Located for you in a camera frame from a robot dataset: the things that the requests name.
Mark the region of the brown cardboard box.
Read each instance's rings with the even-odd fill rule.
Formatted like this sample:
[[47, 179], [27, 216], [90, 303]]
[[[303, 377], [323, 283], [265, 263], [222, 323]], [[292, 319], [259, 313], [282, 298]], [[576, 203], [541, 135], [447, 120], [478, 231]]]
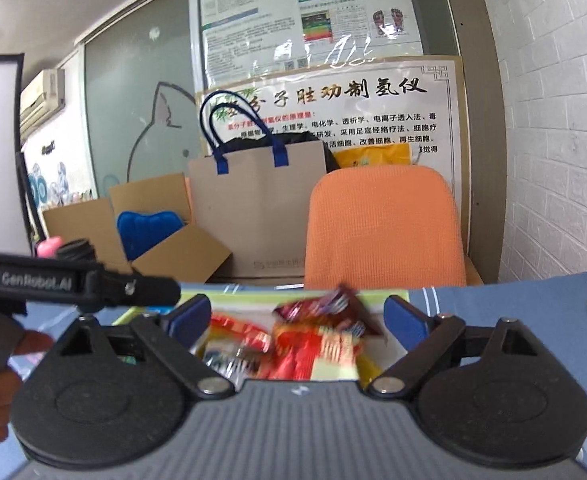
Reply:
[[48, 209], [47, 232], [88, 240], [97, 260], [121, 272], [202, 284], [231, 251], [194, 223], [183, 174], [115, 185], [107, 198]]

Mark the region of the red yellow biscuit pack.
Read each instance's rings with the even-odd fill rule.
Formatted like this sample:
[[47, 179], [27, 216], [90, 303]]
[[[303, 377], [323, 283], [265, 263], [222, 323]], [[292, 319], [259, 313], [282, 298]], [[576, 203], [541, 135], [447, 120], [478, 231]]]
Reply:
[[220, 312], [211, 315], [210, 335], [214, 339], [234, 341], [253, 352], [266, 354], [272, 350], [272, 334], [266, 328]]

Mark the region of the black tumbler cup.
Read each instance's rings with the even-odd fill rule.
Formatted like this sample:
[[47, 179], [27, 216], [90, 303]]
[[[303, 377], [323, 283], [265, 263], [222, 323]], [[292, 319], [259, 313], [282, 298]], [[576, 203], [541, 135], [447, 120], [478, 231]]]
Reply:
[[56, 250], [56, 258], [64, 261], [97, 261], [95, 247], [87, 238], [61, 245]]

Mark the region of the dark red dates pack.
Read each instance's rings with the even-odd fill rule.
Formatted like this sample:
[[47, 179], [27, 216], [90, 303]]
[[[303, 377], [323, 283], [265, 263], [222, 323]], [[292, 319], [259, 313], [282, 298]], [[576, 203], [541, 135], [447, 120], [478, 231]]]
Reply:
[[383, 328], [353, 289], [339, 285], [324, 296], [285, 302], [272, 313], [288, 324], [323, 326], [356, 337], [382, 337]]

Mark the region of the silver crisps snack bag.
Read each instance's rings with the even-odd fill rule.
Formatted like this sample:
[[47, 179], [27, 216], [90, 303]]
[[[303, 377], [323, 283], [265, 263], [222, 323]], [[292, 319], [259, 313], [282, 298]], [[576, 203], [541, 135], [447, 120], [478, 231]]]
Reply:
[[239, 390], [246, 380], [260, 376], [266, 355], [231, 342], [211, 341], [203, 350], [202, 361]]

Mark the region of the red snack bag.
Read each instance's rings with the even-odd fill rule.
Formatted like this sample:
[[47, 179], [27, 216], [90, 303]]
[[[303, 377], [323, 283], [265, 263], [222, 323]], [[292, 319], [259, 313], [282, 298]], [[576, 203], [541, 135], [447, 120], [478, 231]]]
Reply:
[[260, 378], [283, 382], [359, 380], [359, 337], [328, 327], [277, 324]]

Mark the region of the scientific wall poster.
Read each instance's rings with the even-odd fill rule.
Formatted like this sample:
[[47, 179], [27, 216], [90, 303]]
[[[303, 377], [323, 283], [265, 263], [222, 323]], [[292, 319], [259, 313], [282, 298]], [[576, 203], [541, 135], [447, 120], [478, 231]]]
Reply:
[[413, 0], [189, 0], [199, 87], [423, 54]]

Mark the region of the pink lid clear bottle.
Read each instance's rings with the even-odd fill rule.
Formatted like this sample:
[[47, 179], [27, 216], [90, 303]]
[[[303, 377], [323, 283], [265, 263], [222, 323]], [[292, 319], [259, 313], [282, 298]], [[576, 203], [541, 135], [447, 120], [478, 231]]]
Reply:
[[54, 259], [63, 245], [64, 241], [60, 236], [48, 237], [37, 244], [36, 255], [38, 258]]

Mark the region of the green cardboard box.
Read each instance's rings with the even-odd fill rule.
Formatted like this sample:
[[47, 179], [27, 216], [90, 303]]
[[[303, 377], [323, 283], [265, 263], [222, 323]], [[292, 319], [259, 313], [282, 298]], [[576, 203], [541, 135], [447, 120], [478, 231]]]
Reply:
[[388, 289], [187, 287], [204, 296], [176, 339], [236, 385], [250, 378], [356, 380], [368, 386], [405, 349], [383, 322]]

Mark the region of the chinese text poster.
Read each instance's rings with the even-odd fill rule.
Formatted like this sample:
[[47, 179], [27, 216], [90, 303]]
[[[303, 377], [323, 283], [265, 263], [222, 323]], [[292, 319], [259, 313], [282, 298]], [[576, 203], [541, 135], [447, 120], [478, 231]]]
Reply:
[[469, 235], [469, 130], [464, 65], [457, 55], [394, 56], [304, 68], [200, 91], [204, 123], [224, 141], [257, 138], [257, 125], [215, 105], [249, 104], [278, 133], [310, 131], [331, 151], [406, 144], [415, 165], [446, 180]]

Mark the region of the wall air conditioner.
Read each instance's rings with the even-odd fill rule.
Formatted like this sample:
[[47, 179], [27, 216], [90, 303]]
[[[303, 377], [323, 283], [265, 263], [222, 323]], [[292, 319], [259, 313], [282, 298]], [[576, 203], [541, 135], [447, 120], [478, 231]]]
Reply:
[[66, 105], [66, 73], [42, 70], [21, 92], [20, 133], [27, 136]]

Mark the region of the yellow plastic bag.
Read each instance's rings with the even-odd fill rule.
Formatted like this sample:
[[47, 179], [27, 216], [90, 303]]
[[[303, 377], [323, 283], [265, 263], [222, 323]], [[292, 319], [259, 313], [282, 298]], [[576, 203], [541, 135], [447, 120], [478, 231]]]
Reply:
[[333, 153], [340, 168], [412, 165], [411, 146], [406, 143], [367, 145]]

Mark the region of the orange chair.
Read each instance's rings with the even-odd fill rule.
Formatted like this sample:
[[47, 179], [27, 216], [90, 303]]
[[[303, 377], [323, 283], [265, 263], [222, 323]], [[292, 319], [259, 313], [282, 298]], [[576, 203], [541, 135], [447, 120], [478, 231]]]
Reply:
[[467, 284], [459, 214], [447, 182], [421, 166], [353, 167], [311, 195], [304, 287]]

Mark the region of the blue plastic chair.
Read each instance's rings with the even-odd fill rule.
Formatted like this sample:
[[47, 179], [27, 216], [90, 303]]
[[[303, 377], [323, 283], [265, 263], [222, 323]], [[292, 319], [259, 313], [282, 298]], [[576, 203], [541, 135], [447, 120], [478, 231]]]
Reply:
[[116, 228], [128, 261], [134, 261], [149, 252], [184, 226], [185, 221], [174, 211], [159, 211], [155, 214], [123, 211], [116, 218]]

